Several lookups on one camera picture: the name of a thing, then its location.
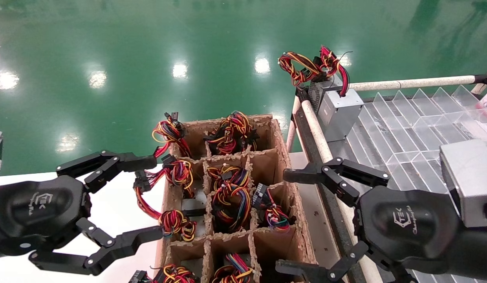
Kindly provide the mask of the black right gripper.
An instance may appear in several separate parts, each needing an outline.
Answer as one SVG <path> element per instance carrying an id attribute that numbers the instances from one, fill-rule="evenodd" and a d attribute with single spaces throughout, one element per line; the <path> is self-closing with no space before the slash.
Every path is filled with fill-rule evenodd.
<path id="1" fill-rule="evenodd" d="M 372 189 L 360 197 L 346 179 Z M 275 263 L 276 272 L 299 276 L 305 283 L 344 283 L 343 277 L 366 254 L 387 271 L 401 266 L 429 274 L 446 273 L 450 246 L 464 227 L 450 195 L 389 189 L 385 187 L 389 179 L 384 171 L 341 157 L 321 165 L 308 163 L 303 169 L 285 169 L 285 181 L 322 185 L 355 208 L 355 232 L 362 241 L 330 269 L 280 259 Z"/>

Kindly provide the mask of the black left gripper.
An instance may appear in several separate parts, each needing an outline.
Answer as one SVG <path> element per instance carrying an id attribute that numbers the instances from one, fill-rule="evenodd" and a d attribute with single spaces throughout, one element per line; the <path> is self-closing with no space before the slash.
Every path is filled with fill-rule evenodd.
<path id="1" fill-rule="evenodd" d="M 114 261 L 134 256 L 141 244 L 163 238 L 162 228 L 152 226 L 112 238 L 88 221 L 92 204 L 87 191 L 98 192 L 121 172 L 156 166 L 154 155 L 101 151 L 59 165 L 55 179 L 0 185 L 0 257 L 37 250 L 29 261 L 38 269 L 98 276 Z M 88 173 L 85 185 L 76 180 Z M 51 251 L 80 232 L 100 247 L 98 251 L 86 257 Z"/>

